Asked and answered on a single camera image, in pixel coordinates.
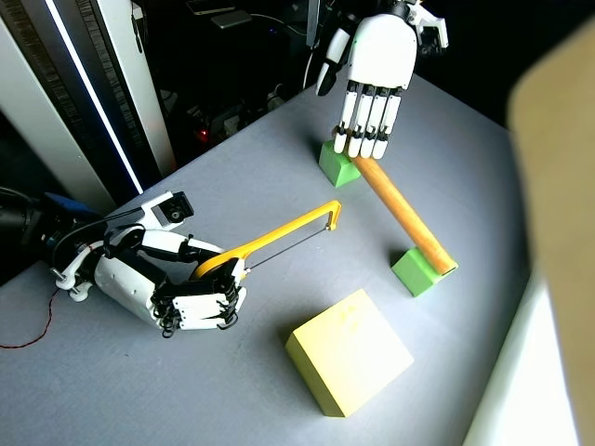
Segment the wooden dowel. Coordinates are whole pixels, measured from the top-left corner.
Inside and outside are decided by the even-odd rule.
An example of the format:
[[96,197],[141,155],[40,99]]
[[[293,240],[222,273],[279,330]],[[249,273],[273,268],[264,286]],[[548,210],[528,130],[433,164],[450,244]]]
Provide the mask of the wooden dowel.
[[357,157],[352,161],[431,265],[440,274],[456,268],[455,260],[440,245],[376,160]]

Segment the saw handle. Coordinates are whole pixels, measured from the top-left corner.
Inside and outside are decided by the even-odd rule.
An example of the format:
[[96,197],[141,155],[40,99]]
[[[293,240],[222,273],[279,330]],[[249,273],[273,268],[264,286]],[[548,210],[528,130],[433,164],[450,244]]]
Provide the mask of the saw handle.
[[455,260],[448,255],[376,160],[359,156],[351,160],[436,271],[446,274],[455,269]]
[[219,254],[213,258],[209,258],[206,260],[205,263],[200,265],[197,269],[194,270],[192,274],[194,279],[200,279],[203,277],[208,271],[214,269],[228,260],[232,258],[241,258],[246,260],[248,256],[252,253],[257,251],[258,249],[270,244],[278,239],[281,239],[285,235],[294,230],[301,228],[302,226],[307,225],[308,223],[314,221],[316,218],[319,218],[325,214],[330,214],[328,216],[328,223],[326,224],[329,230],[334,230],[337,227],[337,220],[338,215],[341,212],[341,203],[337,200],[333,200],[332,202],[328,202],[327,204],[323,204],[322,206],[314,209],[313,211],[309,211],[308,214],[304,214],[296,218],[295,220],[290,221],[289,223],[284,224],[280,228],[276,230],[272,230],[271,232],[264,234],[263,236],[253,240],[252,242],[248,242],[243,244],[242,246],[238,246],[237,248],[233,248],[230,251],[226,251],[225,253]]

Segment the white light strip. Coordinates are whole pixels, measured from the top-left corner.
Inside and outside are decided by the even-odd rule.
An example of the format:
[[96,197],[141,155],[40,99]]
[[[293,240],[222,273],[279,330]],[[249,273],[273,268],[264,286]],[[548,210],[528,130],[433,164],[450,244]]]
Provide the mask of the white light strip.
[[112,125],[110,124],[110,120],[108,119],[108,116],[105,114],[105,110],[103,110],[103,107],[101,107],[101,102],[99,102],[99,98],[97,97],[97,94],[95,93],[95,89],[93,88],[93,85],[91,84],[91,81],[89,80],[89,77],[86,75],[86,71],[85,71],[85,67],[83,66],[83,63],[79,59],[78,54],[76,54],[76,49],[74,49],[74,45],[73,45],[73,41],[71,40],[71,36],[68,35],[68,31],[66,31],[66,27],[64,26],[62,17],[60,17],[60,14],[59,14],[58,10],[56,9],[56,5],[54,5],[54,0],[46,0],[46,5],[49,9],[50,14],[52,15],[52,19],[54,20],[54,23],[56,23],[56,26],[58,27],[59,35],[62,37],[62,40],[64,41],[64,45],[66,45],[66,48],[68,49],[68,52],[70,53],[71,58],[73,59],[74,66],[76,66],[76,70],[81,75],[81,79],[83,80],[83,84],[85,84],[86,91],[88,92],[89,96],[91,97],[91,100],[93,101],[93,104],[95,105],[95,108],[97,109],[97,113],[99,113],[99,117],[101,118],[103,125],[105,125],[106,130],[110,134],[110,138],[112,139],[113,145],[115,146],[116,150],[118,151],[118,154],[120,155],[120,158],[122,159],[122,163],[124,163],[124,167],[128,171],[128,174],[130,175],[130,179],[132,179],[132,182],[134,183],[135,187],[137,188],[137,191],[139,193],[142,193],[142,187],[140,186],[139,180],[137,179],[137,176],[134,173],[134,170],[132,169],[132,166],[130,165],[128,158],[126,158],[126,154],[124,153],[124,150],[122,149],[122,146],[120,145],[120,141],[118,141],[118,137],[113,132]]

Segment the tabletop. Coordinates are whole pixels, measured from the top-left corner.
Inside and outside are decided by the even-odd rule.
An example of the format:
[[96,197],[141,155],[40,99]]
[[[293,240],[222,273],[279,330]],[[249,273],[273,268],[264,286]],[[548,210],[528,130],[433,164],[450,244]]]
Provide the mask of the tabletop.
[[[59,294],[41,342],[0,351],[5,444],[461,444],[529,276],[509,133],[418,77],[403,95],[380,163],[459,264],[413,298],[390,270],[412,242],[363,179],[335,190],[318,167],[342,97],[340,82],[301,93],[127,205],[183,190],[195,215],[176,232],[224,248],[333,199],[337,230],[255,269],[227,331],[165,340],[96,288],[82,303]],[[0,288],[2,343],[39,334],[53,288],[42,263]],[[284,343],[360,288],[415,362],[351,417],[328,418]]]

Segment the yellow box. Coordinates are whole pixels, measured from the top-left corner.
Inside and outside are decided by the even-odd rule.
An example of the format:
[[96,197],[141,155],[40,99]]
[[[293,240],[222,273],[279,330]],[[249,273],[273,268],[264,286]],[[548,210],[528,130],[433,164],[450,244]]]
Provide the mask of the yellow box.
[[327,416],[349,416],[413,363],[364,290],[297,328],[285,349]]

